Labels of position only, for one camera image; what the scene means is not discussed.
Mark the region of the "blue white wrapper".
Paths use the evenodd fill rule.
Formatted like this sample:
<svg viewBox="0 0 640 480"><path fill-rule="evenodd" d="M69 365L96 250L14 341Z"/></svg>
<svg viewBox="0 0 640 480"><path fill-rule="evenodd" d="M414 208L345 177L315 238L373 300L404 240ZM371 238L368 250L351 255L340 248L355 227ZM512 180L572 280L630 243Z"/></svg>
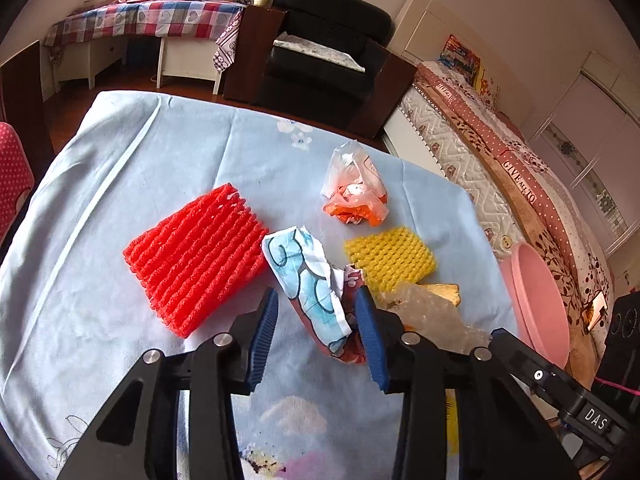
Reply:
<svg viewBox="0 0 640 480"><path fill-rule="evenodd" d="M366 362L355 308L362 272L332 266L320 240L303 226L266 235L262 252L320 350L346 364Z"/></svg>

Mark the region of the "pink plastic trash bucket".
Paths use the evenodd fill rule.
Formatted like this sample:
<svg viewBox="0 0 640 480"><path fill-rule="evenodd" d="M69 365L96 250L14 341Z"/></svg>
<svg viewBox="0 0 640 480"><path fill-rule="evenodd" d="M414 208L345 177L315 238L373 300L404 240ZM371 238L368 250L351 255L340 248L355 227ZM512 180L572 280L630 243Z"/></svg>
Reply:
<svg viewBox="0 0 640 480"><path fill-rule="evenodd" d="M535 248L513 247L499 263L512 300L518 336L546 360L564 368L570 356L570 329L555 279Z"/></svg>

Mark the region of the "yellow foam fruit net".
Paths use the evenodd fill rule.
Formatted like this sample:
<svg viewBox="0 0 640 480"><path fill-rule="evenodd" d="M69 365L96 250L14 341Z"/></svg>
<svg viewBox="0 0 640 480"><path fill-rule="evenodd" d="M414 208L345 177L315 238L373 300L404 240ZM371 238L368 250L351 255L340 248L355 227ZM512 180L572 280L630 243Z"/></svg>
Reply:
<svg viewBox="0 0 640 480"><path fill-rule="evenodd" d="M373 296L418 284L437 269L434 252L406 226L346 240L344 251Z"/></svg>

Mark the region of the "orange bread piece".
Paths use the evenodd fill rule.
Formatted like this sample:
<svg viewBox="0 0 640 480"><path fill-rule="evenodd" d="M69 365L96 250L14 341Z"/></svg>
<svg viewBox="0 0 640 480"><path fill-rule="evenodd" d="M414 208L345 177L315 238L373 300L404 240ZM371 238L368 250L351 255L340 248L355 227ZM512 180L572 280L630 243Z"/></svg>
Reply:
<svg viewBox="0 0 640 480"><path fill-rule="evenodd" d="M461 302L460 287L457 284L422 284L431 294L444 298L457 307Z"/></svg>

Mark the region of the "red foam fruit net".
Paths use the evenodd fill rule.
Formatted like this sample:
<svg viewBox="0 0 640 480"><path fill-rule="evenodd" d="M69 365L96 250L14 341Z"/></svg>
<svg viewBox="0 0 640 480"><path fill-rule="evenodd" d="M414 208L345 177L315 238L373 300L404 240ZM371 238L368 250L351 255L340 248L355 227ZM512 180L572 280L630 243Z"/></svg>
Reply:
<svg viewBox="0 0 640 480"><path fill-rule="evenodd" d="M122 252L163 324L188 338L267 267L269 230L230 183L186 204Z"/></svg>

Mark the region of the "smartphone on bed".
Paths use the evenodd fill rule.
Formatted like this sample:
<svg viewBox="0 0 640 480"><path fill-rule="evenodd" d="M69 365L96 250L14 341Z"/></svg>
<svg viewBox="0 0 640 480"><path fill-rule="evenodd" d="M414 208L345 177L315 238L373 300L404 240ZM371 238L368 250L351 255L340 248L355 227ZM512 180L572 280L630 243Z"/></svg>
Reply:
<svg viewBox="0 0 640 480"><path fill-rule="evenodd" d="M585 324L588 332L591 332L602 321L607 310L605 293L603 290L599 290L585 310Z"/></svg>

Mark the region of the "orange white plastic bag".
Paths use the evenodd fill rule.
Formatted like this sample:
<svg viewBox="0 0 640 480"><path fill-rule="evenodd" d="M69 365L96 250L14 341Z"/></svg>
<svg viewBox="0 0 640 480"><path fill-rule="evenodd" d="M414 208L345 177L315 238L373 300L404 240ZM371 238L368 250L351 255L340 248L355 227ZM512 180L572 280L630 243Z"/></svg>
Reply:
<svg viewBox="0 0 640 480"><path fill-rule="evenodd" d="M387 191L368 152L348 141L331 156L321 196L322 210L345 224L379 226L388 215Z"/></svg>

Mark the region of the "light blue floral tablecloth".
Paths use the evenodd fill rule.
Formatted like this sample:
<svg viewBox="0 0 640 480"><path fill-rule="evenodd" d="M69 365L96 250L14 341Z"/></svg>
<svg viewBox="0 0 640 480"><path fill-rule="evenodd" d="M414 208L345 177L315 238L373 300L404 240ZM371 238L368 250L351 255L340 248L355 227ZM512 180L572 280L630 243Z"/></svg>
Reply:
<svg viewBox="0 0 640 480"><path fill-rule="evenodd" d="M247 479L389 479L401 396L366 364L323 354L262 256L246 200L274 233L302 226L343 269L346 240L403 226L435 253L427 281L460 286L462 318L518 332L497 259L470 196L411 162L364 148L386 187L382 226L323 210L331 156L346 140L271 115L150 92L101 92L52 162L1 265L1 425L37 479L56 479L101 405L143 351L194 350L254 310L280 311L262 382L233 399ZM127 246L192 200L222 194ZM190 310L152 310L147 291Z"/></svg>

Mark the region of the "bed with floral bedding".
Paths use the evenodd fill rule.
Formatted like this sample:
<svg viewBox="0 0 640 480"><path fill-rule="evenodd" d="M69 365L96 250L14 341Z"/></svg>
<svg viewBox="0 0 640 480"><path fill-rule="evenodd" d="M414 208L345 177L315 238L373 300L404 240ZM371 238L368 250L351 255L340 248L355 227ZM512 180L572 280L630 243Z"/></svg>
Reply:
<svg viewBox="0 0 640 480"><path fill-rule="evenodd" d="M438 172L468 192L480 227L498 260L526 243L547 263L570 329L567 369L592 384L605 352L608 310L591 331L585 310L599 290L608 308L613 280L604 251L570 191L463 79L439 62L416 66L413 82L394 111L403 121L386 136L397 156L427 156Z"/></svg>

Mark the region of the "dark wooden nightstand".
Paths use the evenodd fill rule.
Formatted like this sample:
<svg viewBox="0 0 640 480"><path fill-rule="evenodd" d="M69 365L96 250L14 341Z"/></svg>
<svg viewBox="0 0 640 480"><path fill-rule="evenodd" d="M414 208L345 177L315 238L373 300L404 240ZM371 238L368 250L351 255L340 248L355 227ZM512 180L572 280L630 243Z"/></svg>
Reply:
<svg viewBox="0 0 640 480"><path fill-rule="evenodd" d="M416 66L372 40L367 41L361 64L367 69L371 88L347 131L363 139L374 139L411 86Z"/></svg>

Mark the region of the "white wardrobe with pink doors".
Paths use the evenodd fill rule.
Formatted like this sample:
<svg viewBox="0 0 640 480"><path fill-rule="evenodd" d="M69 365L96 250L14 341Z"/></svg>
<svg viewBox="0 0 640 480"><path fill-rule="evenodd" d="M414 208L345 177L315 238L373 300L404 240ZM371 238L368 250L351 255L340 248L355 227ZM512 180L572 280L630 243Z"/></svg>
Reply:
<svg viewBox="0 0 640 480"><path fill-rule="evenodd" d="M529 144L615 254L639 229L639 87L590 52Z"/></svg>

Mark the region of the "colourful printed pillow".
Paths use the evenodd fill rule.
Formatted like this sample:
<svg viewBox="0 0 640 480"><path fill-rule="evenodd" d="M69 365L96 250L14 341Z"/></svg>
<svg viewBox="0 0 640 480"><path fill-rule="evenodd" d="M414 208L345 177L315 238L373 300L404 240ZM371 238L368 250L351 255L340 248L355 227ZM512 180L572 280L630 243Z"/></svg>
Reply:
<svg viewBox="0 0 640 480"><path fill-rule="evenodd" d="M448 36L438 60L450 70L462 75L468 84L474 84L480 70L480 57L465 47L456 36Z"/></svg>

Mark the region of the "red polka dot cushion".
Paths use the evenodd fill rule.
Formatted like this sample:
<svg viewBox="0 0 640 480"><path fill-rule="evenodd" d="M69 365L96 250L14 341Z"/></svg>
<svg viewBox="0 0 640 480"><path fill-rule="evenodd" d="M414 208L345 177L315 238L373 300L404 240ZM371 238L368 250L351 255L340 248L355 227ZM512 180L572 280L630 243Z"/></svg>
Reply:
<svg viewBox="0 0 640 480"><path fill-rule="evenodd" d="M35 178L15 130L0 124L0 236L4 242L35 185Z"/></svg>

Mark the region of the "white desk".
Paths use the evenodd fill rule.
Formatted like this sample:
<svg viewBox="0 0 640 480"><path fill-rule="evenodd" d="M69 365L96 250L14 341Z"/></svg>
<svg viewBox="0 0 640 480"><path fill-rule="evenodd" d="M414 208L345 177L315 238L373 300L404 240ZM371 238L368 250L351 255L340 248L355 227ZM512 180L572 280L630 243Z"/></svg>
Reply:
<svg viewBox="0 0 640 480"><path fill-rule="evenodd" d="M113 65L146 70L157 89L171 78L209 81L214 96L220 88L221 73L214 67L218 46L213 40L120 36L50 47L49 51L56 88L62 82L83 79L92 90L96 77Z"/></svg>

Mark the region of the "white bed headboard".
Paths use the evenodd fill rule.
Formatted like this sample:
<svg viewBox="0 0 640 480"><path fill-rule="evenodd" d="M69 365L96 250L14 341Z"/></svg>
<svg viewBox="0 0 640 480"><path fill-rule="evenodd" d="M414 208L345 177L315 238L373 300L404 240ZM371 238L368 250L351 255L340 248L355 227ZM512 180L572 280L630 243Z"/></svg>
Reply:
<svg viewBox="0 0 640 480"><path fill-rule="evenodd" d="M416 65L435 61L450 35L470 48L503 87L511 71L498 53L472 27L437 0L406 0L394 21L388 48Z"/></svg>

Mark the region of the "dark wooden side cabinet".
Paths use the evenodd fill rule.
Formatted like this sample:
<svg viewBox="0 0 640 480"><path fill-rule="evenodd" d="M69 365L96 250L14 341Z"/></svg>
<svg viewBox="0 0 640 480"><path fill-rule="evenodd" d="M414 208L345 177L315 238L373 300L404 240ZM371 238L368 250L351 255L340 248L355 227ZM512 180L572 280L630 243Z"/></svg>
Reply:
<svg viewBox="0 0 640 480"><path fill-rule="evenodd" d="M285 12L248 6L236 38L233 64L224 71L224 98L254 103L257 99L273 40L280 32Z"/></svg>

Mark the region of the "plaid tablecloth on desk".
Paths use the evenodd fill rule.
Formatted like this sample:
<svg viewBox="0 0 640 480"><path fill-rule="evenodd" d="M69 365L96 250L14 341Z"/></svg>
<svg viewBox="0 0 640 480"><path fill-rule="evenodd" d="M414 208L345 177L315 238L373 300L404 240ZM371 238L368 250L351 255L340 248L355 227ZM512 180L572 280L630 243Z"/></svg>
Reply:
<svg viewBox="0 0 640 480"><path fill-rule="evenodd" d="M60 48L120 36L204 39L216 44L213 64L222 73L234 62L245 9L245 4L228 0L111 3L55 23L44 38L44 45Z"/></svg>

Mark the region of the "dark wooden cabinet left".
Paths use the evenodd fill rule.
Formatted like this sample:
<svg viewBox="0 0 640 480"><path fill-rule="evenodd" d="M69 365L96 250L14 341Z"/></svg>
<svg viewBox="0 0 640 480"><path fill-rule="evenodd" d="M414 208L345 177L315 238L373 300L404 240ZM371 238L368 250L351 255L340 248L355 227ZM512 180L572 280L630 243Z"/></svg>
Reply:
<svg viewBox="0 0 640 480"><path fill-rule="evenodd" d="M39 183L54 159L54 151L44 116L38 41L1 65L1 120L17 133Z"/></svg>

